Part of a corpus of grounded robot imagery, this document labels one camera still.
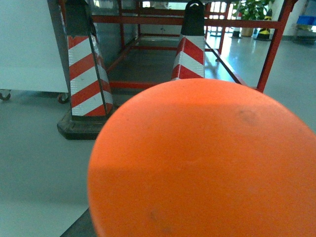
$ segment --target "shelf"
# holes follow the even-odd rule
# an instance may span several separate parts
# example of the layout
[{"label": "shelf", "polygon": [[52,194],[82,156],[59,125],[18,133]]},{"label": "shelf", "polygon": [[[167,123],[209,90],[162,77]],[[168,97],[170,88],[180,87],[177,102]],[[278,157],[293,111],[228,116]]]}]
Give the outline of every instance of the shelf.
[{"label": "shelf", "polygon": [[316,26],[295,24],[295,27],[299,30],[316,33]]}]

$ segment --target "gray floor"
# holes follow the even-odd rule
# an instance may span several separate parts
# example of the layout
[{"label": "gray floor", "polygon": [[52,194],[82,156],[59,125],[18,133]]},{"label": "gray floor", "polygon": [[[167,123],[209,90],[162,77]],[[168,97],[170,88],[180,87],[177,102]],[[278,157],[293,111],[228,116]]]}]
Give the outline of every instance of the gray floor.
[{"label": "gray floor", "polygon": [[[226,37],[223,55],[251,86],[269,42]],[[132,52],[109,78],[168,81],[175,52]],[[230,80],[207,54],[208,78]],[[316,47],[283,41],[265,93],[316,131]],[[114,90],[117,103],[133,92]],[[59,237],[84,211],[86,173],[94,141],[67,141],[56,124],[69,109],[57,94],[13,91],[0,101],[0,236]]]}]

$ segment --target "traffic cone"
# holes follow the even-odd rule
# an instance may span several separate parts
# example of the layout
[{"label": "traffic cone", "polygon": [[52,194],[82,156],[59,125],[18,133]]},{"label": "traffic cone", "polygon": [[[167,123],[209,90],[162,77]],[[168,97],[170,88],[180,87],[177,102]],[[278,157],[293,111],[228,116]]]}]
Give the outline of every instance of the traffic cone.
[{"label": "traffic cone", "polygon": [[204,5],[198,0],[192,0],[185,9],[171,79],[203,78],[204,51]]},{"label": "traffic cone", "polygon": [[66,2],[71,110],[57,124],[67,139],[95,139],[111,115],[113,99],[88,4]]},{"label": "traffic cone", "polygon": [[[237,20],[241,20],[241,13],[238,14]],[[233,31],[233,34],[232,34],[231,38],[233,38],[233,39],[240,39],[241,38],[241,36],[240,36],[240,27],[235,27],[234,28],[234,31]]]},{"label": "traffic cone", "polygon": [[[271,21],[272,20],[272,9],[269,9],[267,15],[265,16],[265,21]],[[262,28],[260,29],[257,38],[255,40],[261,40],[261,41],[270,41],[270,29],[268,28]]]}]

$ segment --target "orange ball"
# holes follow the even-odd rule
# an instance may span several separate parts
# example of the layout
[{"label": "orange ball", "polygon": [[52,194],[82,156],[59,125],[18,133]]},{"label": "orange ball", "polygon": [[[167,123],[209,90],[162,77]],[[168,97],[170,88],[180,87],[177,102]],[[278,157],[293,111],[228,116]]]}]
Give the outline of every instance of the orange ball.
[{"label": "orange ball", "polygon": [[105,124],[88,198],[100,237],[316,236],[316,136],[248,87],[163,83]]}]

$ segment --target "red metal frame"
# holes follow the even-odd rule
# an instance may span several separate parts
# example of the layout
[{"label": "red metal frame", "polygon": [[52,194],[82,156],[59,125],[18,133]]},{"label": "red metal frame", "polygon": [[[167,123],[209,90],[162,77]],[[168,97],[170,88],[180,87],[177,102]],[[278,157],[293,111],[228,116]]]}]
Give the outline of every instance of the red metal frame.
[{"label": "red metal frame", "polygon": [[269,74],[270,74],[270,71],[272,68],[272,64],[273,64],[273,61],[276,57],[277,49],[278,49],[280,42],[281,42],[281,39],[282,39],[285,25],[286,25],[288,16],[290,15],[290,13],[293,9],[294,3],[293,3],[293,5],[283,4],[283,7],[281,10],[279,19],[278,19],[278,21],[280,22],[280,25],[282,27],[277,28],[273,34],[273,38],[272,38],[272,41],[271,41],[271,44],[270,44],[270,47],[268,50],[268,54],[267,54],[265,63],[263,65],[262,72],[261,72],[261,75],[260,75],[260,78],[258,81],[258,85],[256,88],[260,92],[263,92],[265,87],[266,87],[268,77],[269,77]]},{"label": "red metal frame", "polygon": [[[173,16],[182,16],[183,11],[180,12],[178,10],[157,10],[157,9],[144,9],[142,7],[142,2],[136,2],[136,9],[135,10],[124,10],[121,8],[120,4],[121,0],[118,0],[119,4],[119,16],[100,16],[94,15],[92,19],[95,23],[118,23],[120,24],[121,30],[121,43],[122,47],[124,48],[125,45],[123,43],[124,39],[124,32],[123,32],[123,24],[137,24],[138,25],[138,36],[141,36],[141,29],[140,24],[149,24],[149,25],[182,25],[183,18],[180,17],[156,17],[156,16],[141,16],[141,14],[146,15],[173,15]],[[275,29],[270,48],[257,84],[256,89],[260,92],[264,91],[266,86],[269,73],[271,71],[273,61],[275,59],[278,46],[280,44],[284,28],[289,17],[290,12],[292,11],[294,4],[297,0],[284,0],[282,10],[279,16],[278,21],[245,21],[245,20],[228,20],[228,19],[206,19],[205,26],[215,26],[215,27],[244,27],[244,28],[269,28]],[[59,0],[63,17],[65,19],[65,8],[64,2]],[[123,16],[123,13],[136,13],[137,16]],[[222,41],[224,39],[224,33],[222,33],[222,39],[220,43],[220,49],[222,47]],[[129,53],[130,50],[133,48],[137,49],[157,49],[157,47],[148,47],[148,46],[137,46],[136,44],[139,42],[141,37],[131,43],[129,46],[126,46],[123,50],[120,57],[107,69],[107,72],[111,71],[126,55]],[[160,49],[164,50],[174,50],[174,47],[160,47]],[[233,70],[233,68],[223,59],[221,58],[220,51],[216,49],[206,49],[205,51],[211,51],[217,57],[217,59],[223,64],[224,68],[227,72],[231,75],[235,82],[246,85],[245,82],[241,79],[241,77]],[[138,83],[138,82],[111,82],[112,87],[122,87],[122,88],[139,88],[139,89],[146,89],[151,86],[156,85],[155,83]]]},{"label": "red metal frame", "polygon": [[[227,18],[228,18],[228,13],[229,13],[229,5],[228,5],[228,3],[227,3],[227,4],[226,4],[226,8],[225,8],[224,19],[227,19]],[[223,49],[225,32],[226,32],[226,27],[222,27],[221,40],[220,40],[220,42],[219,42],[219,48],[218,48],[218,52],[219,52],[220,54],[222,53],[222,49]]]},{"label": "red metal frame", "polygon": [[[123,16],[122,14],[122,1],[118,0],[118,14],[120,17]],[[124,38],[124,24],[119,24],[119,31],[120,31],[120,44],[122,49],[125,49],[125,38]]]},{"label": "red metal frame", "polygon": [[[145,25],[173,25],[182,26],[183,18],[180,17],[154,17],[154,16],[105,16],[93,15],[94,23],[123,23],[123,24],[145,24]],[[245,27],[245,28],[269,28],[280,29],[285,25],[279,21],[248,21],[228,19],[205,19],[206,26],[221,27]]]}]

